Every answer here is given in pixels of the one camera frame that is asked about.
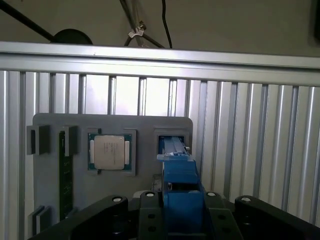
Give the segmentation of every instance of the corrugated aluminum panel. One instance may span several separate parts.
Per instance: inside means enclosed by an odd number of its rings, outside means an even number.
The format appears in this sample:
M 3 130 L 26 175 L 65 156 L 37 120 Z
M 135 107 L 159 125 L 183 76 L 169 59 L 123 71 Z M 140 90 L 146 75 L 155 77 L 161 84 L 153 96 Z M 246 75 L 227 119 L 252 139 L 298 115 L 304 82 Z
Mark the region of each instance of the corrugated aluminum panel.
M 312 59 L 286 58 L 292 69 L 262 69 L 248 54 L 242 68 L 241 54 L 234 65 L 210 65 L 206 54 L 193 59 L 197 52 L 189 63 L 157 57 L 143 62 L 139 56 L 134 63 L 130 56 L 115 61 L 112 51 L 102 50 L 113 60 L 79 53 L 72 59 L 62 53 L 3 58 L 0 45 L 0 239 L 23 239 L 25 216 L 34 209 L 25 129 L 36 113 L 189 117 L 192 154 L 207 190 L 231 201 L 253 195 L 320 227 L 320 75 L 295 69 L 299 61 L 317 68 Z M 191 53 L 165 52 L 170 58 Z M 220 56 L 223 62 L 232 58 Z M 258 59 L 263 66 L 268 62 Z

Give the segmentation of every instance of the black plastic part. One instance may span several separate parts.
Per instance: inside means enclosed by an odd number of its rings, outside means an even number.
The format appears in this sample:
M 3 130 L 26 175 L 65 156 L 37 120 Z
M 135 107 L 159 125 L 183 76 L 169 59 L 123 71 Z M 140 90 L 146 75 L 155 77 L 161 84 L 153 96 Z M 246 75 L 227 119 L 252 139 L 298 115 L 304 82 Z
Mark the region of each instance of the black plastic part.
M 41 35 L 45 39 L 49 40 L 50 42 L 56 43 L 56 38 L 44 30 L 42 27 L 40 27 L 38 24 L 27 18 L 25 15 L 23 15 L 21 12 L 16 10 L 14 7 L 10 6 L 8 3 L 6 3 L 3 0 L 0 0 L 0 9 L 4 11 L 6 14 L 10 15 L 20 23 L 26 25 L 31 30 L 35 31 L 37 34 Z
M 79 240 L 112 239 L 114 216 L 128 211 L 128 200 L 124 196 L 108 196 L 40 232 L 32 240 Z
M 52 43 L 92 45 L 90 37 L 77 29 L 63 29 L 54 35 Z
M 141 194 L 138 223 L 139 240 L 165 239 L 161 199 L 162 195 L 158 192 L 147 191 Z
M 50 126 L 32 125 L 26 127 L 26 154 L 41 155 L 50 152 Z
M 47 206 L 43 209 L 39 214 L 35 216 L 36 222 L 36 234 L 46 230 L 47 228 L 51 227 L 51 207 Z
M 44 206 L 39 206 L 36 210 L 34 210 L 28 217 L 28 230 L 27 237 L 31 238 L 37 234 L 37 215 L 40 214 L 45 209 Z
M 236 221 L 245 239 L 320 239 L 320 228 L 255 197 L 240 196 L 234 204 Z
M 243 236 L 232 212 L 226 208 L 224 200 L 215 192 L 204 196 L 206 211 L 204 227 L 207 236 L 218 240 L 243 240 Z

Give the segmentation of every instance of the wire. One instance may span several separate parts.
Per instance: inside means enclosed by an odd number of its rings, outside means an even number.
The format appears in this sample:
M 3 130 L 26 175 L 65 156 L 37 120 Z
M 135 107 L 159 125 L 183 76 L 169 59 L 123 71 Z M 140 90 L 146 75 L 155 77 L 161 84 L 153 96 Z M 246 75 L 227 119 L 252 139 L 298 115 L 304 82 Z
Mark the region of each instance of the wire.
M 162 0 L 162 22 L 165 29 L 166 37 L 168 38 L 169 46 L 172 49 L 172 42 L 170 37 L 170 32 L 168 29 L 167 21 L 166 21 L 166 0 Z
M 135 22 L 134 22 L 133 18 L 131 17 L 130 10 L 129 10 L 129 8 L 128 8 L 128 5 L 127 5 L 127 3 L 126 3 L 126 0 L 120 0 L 120 3 L 121 3 L 121 5 L 122 5 L 122 8 L 123 8 L 124 13 L 125 13 L 125 15 L 126 15 L 126 18 L 127 18 L 128 21 L 129 21 L 129 24 L 130 24 L 131 29 L 132 29 L 133 31 L 135 31 L 135 30 L 136 30 Z
M 42 37 L 49 40 L 50 42 L 57 42 L 55 36 L 51 35 L 49 32 L 44 30 L 34 21 L 27 18 L 25 15 L 23 15 L 21 12 L 19 12 L 3 0 L 0 0 L 0 10 L 4 11 L 6 14 L 18 20 L 20 23 L 26 25 L 28 28 L 35 31 L 37 34 L 40 34 Z
M 132 38 L 128 36 L 128 38 L 126 39 L 124 46 L 129 46 L 130 42 L 131 42 Z
M 133 20 L 133 18 L 131 16 L 131 13 L 130 13 L 130 10 L 129 10 L 129 7 L 127 5 L 126 0 L 120 0 L 120 3 L 122 5 L 122 8 L 124 10 L 124 13 L 125 13 L 128 21 L 129 21 L 130 27 L 132 28 L 133 31 L 136 31 L 135 22 L 134 22 L 134 20 Z M 142 38 L 144 38 L 145 40 L 149 41 L 150 43 L 152 43 L 153 45 L 157 46 L 158 48 L 165 48 L 164 46 L 162 46 L 160 43 L 158 43 L 156 40 L 154 40 L 150 36 L 146 35 L 145 33 L 143 33 Z M 124 45 L 128 46 L 131 41 L 132 41 L 132 38 L 128 37 L 126 39 Z
M 162 46 L 160 43 L 158 43 L 156 40 L 154 40 L 153 38 L 151 38 L 150 36 L 148 36 L 147 34 L 143 34 L 142 37 L 145 40 L 148 40 L 150 43 L 152 43 L 153 45 L 157 46 L 158 48 L 164 49 L 165 47 Z

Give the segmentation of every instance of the metal slat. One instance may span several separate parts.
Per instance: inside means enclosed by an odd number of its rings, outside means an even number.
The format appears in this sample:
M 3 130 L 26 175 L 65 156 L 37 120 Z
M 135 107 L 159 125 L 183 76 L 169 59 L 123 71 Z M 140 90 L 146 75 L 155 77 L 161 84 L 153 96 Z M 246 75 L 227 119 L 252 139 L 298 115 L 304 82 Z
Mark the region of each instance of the metal slat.
M 57 73 L 53 77 L 54 81 L 54 113 L 65 114 L 69 111 L 69 79 L 66 74 Z
M 86 113 L 87 76 L 79 75 L 78 113 Z
M 187 99 L 187 80 L 178 79 L 176 83 L 176 104 L 175 104 L 175 116 L 185 117 L 186 114 L 186 99 Z
M 278 107 L 278 85 L 269 85 L 267 94 L 267 109 L 264 130 L 264 143 L 262 154 L 262 170 L 260 180 L 259 198 L 268 202 L 270 195 L 270 181 L 272 173 L 272 162 L 274 142 L 276 133 L 277 107 Z
M 204 140 L 203 140 L 203 162 L 202 162 L 202 175 L 201 181 L 205 190 L 210 191 L 212 189 L 212 176 L 214 170 L 214 151 L 215 151 L 215 135 L 216 135 L 216 115 L 217 115 L 217 94 L 218 83 L 215 81 L 208 82 L 207 95 L 206 95 L 206 109 L 204 119 Z M 195 122 L 193 122 L 193 132 L 195 130 Z
M 298 216 L 305 221 L 310 221 L 311 216 L 311 202 L 315 180 L 315 167 L 320 127 L 319 102 L 320 88 L 311 87 L 309 89 L 306 134 L 302 157 L 303 162 L 298 204 Z
M 245 132 L 244 160 L 242 169 L 243 179 L 241 182 L 242 195 L 252 195 L 254 191 L 261 93 L 261 84 L 250 84 Z
M 139 78 L 117 76 L 115 93 L 116 115 L 137 115 L 139 103 Z
M 114 115 L 116 113 L 116 91 L 117 78 L 115 76 L 110 76 L 108 88 L 108 114 L 110 115 Z
M 316 151 L 316 164 L 314 173 L 314 184 L 312 191 L 312 202 L 311 202 L 311 212 L 310 212 L 310 223 L 317 225 L 317 219 L 319 218 L 319 199 L 320 199 L 320 129 L 317 143 Z
M 25 75 L 9 72 L 9 240 L 22 239 L 25 214 Z
M 293 143 L 291 178 L 287 211 L 292 215 L 298 214 L 300 183 L 302 177 L 302 164 L 304 154 L 304 142 L 306 135 L 306 121 L 308 111 L 309 87 L 300 86 L 298 89 L 298 103 L 295 122 L 295 135 Z
M 147 79 L 139 78 L 139 92 L 138 92 L 138 115 L 146 115 L 146 100 L 147 100 Z
M 33 117 L 39 112 L 40 74 L 27 72 L 25 74 L 25 125 L 33 124 Z M 28 216 L 34 210 L 34 163 L 32 155 L 25 155 L 25 196 L 24 215 Z
M 9 73 L 0 71 L 0 239 L 9 234 Z
M 192 120 L 192 155 L 196 160 L 198 173 L 202 175 L 204 130 L 207 99 L 207 82 L 191 80 L 188 82 L 186 97 L 187 116 Z
M 176 116 L 176 105 L 177 105 L 177 80 L 170 79 L 168 113 L 167 113 L 169 117 Z
M 237 89 L 237 99 L 236 99 L 233 161 L 232 161 L 231 181 L 230 181 L 230 201 L 232 202 L 241 195 L 247 104 L 248 104 L 248 84 L 239 83 L 238 89 Z
M 69 88 L 68 88 L 68 113 L 77 114 L 79 113 L 79 75 L 70 74 L 69 79 Z
M 148 78 L 146 80 L 146 116 L 167 116 L 169 104 L 169 79 Z
M 292 86 L 280 86 L 269 193 L 269 203 L 277 208 L 282 207 L 291 105 Z
M 218 108 L 216 116 L 215 151 L 212 176 L 212 189 L 224 193 L 226 160 L 228 150 L 228 126 L 230 110 L 231 82 L 221 82 L 218 91 Z
M 109 77 L 86 76 L 85 113 L 108 114 Z
M 39 113 L 49 113 L 50 108 L 50 76 L 49 73 L 39 73 Z

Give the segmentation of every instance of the bolt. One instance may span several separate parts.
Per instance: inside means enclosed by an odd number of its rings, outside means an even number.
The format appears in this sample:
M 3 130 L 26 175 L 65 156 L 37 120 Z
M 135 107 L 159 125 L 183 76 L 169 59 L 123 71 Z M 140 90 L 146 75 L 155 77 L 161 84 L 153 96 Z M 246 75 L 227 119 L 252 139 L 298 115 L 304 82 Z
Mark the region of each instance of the bolt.
M 250 198 L 248 198 L 248 197 L 243 197 L 243 198 L 241 198 L 241 200 L 242 201 L 244 201 L 244 202 L 251 202 L 251 199 Z
M 114 202 L 120 202 L 121 200 L 122 200 L 122 197 L 114 197 L 112 199 L 112 201 L 114 201 Z

